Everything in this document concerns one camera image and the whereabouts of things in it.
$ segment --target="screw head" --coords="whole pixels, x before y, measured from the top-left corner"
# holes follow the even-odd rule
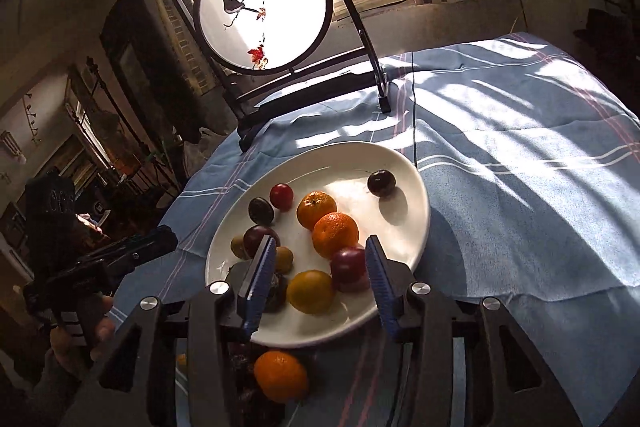
[[[209,286],[209,291],[215,295],[222,295],[229,291],[229,285],[224,281],[215,281]]]
[[[495,297],[487,297],[482,301],[482,306],[487,308],[488,310],[495,312],[500,309],[500,301]]]
[[[431,291],[431,286],[426,282],[414,282],[411,285],[411,291],[416,295],[427,295]]]
[[[147,312],[149,310],[152,310],[156,306],[158,306],[158,299],[156,299],[155,297],[145,297],[144,299],[142,299],[142,301],[140,301],[140,307]]]

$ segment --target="table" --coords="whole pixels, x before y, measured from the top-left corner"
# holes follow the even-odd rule
[[[432,205],[417,278],[459,299],[498,296],[584,425],[599,425],[640,366],[638,118],[570,56],[529,34],[382,62],[393,81],[390,115],[366,89],[271,121],[245,154],[236,133],[220,145],[163,219],[178,249],[127,276],[114,319],[145,296],[194,295],[226,211],[284,160],[344,140],[413,159],[415,81],[415,152]],[[399,353],[377,319],[303,350],[315,389],[303,406],[292,405],[284,425],[384,426]],[[463,383],[460,371],[456,382]],[[184,375],[177,385],[180,409]],[[463,391],[456,390],[458,426]],[[180,424],[188,425],[184,417]]]

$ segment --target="tangerine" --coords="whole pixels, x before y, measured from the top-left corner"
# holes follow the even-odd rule
[[[313,230],[314,225],[322,216],[336,210],[338,210],[338,206],[335,204],[334,198],[325,192],[314,190],[302,198],[296,210],[296,216],[300,225],[307,230]]]
[[[254,377],[269,400],[287,403],[300,400],[309,390],[305,367],[283,351],[267,351],[254,364]]]
[[[287,287],[287,301],[299,312],[318,315],[329,311],[335,289],[331,276],[321,270],[307,270],[293,277]]]
[[[342,212],[332,212],[318,219],[311,234],[316,251],[325,259],[344,247],[355,247],[360,232],[353,217]]]

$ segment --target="round screen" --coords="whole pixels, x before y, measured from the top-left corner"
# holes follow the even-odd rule
[[[285,71],[324,38],[333,0],[196,0],[195,25],[224,66],[247,74]]]

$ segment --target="bird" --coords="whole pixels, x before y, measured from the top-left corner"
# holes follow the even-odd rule
[[[253,8],[247,8],[243,2],[239,0],[222,0],[222,3],[225,7],[225,12],[227,13],[238,13],[240,10],[247,10],[249,12],[259,13],[258,10],[254,10]]]

